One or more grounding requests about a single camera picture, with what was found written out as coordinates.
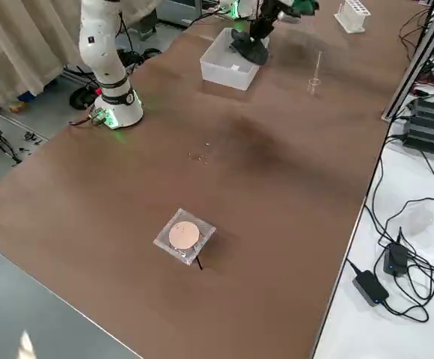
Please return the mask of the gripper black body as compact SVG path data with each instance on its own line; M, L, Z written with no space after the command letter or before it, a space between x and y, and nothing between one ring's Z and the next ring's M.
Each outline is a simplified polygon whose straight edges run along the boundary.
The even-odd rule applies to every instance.
M262 0L257 4L257 21L271 25L278 19L278 14L292 8L292 0Z

